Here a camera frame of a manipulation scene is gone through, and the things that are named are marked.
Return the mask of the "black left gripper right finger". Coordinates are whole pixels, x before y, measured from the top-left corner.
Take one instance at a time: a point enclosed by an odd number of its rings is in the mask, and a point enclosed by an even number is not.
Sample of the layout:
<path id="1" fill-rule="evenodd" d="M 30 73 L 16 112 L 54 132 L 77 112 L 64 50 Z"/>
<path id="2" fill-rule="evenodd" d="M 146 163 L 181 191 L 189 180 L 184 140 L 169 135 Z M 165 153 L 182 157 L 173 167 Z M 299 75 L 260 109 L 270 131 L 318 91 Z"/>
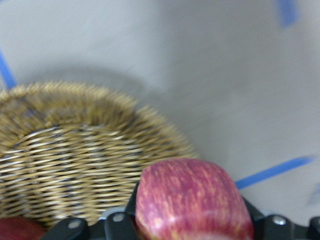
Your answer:
<path id="1" fill-rule="evenodd" d="M 246 240 L 318 240 L 320 217 L 309 220 L 308 226 L 294 223 L 281 214 L 264 215 L 246 198 L 243 199 L 251 218 L 251 232 Z"/>

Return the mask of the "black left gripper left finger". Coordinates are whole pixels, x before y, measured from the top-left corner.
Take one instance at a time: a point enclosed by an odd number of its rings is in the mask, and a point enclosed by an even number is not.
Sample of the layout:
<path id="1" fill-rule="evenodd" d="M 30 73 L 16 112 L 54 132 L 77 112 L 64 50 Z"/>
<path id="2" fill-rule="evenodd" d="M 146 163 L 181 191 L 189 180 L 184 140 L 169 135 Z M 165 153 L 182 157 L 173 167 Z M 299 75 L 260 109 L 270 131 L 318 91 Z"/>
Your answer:
<path id="1" fill-rule="evenodd" d="M 135 227 L 138 184 L 125 208 L 107 210 L 95 224 L 88 225 L 83 218 L 68 217 L 54 225 L 43 240 L 138 240 Z"/>

